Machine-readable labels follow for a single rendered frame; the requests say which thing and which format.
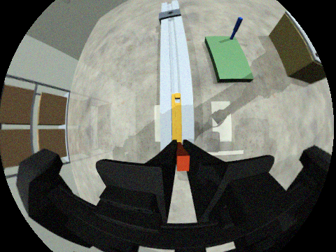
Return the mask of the blue pin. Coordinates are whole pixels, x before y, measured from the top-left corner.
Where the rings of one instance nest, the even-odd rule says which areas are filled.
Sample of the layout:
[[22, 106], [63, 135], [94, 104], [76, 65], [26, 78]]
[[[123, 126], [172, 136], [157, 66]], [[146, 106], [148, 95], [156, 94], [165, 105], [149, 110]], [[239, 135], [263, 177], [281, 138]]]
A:
[[239, 25], [242, 23], [242, 18], [238, 17], [238, 21], [235, 23], [236, 25], [234, 26], [234, 31], [232, 32], [232, 35], [230, 36], [230, 40], [233, 39], [233, 37], [235, 37], [236, 32], [238, 31], [238, 28], [240, 27]]

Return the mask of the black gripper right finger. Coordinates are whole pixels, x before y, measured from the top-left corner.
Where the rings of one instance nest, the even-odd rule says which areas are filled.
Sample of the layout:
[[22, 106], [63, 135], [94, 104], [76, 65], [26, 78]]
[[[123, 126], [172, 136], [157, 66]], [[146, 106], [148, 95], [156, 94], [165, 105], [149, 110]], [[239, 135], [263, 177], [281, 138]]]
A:
[[229, 182], [265, 171], [269, 173], [274, 166], [274, 157], [270, 155], [224, 162], [188, 140], [183, 140], [182, 146], [190, 155], [190, 170], [187, 176], [197, 223], [209, 221], [210, 211], [221, 198]]

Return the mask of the grey aluminum rail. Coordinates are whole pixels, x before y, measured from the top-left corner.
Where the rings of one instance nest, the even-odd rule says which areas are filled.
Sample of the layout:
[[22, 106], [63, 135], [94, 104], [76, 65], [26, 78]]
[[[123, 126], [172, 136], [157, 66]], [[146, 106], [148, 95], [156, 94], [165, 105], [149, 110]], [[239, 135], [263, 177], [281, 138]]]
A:
[[194, 143], [193, 82], [179, 0], [162, 4], [160, 31], [160, 151], [173, 141], [172, 95], [181, 95], [181, 143]]

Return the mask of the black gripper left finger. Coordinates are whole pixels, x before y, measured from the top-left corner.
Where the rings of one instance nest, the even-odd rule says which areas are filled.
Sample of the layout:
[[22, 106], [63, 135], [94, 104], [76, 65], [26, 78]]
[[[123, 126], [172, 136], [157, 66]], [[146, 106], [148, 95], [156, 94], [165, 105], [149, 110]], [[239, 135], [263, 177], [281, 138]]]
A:
[[171, 141], [145, 163], [103, 159], [95, 167], [106, 186], [155, 194], [163, 223], [167, 223], [176, 174], [176, 147], [177, 140]]

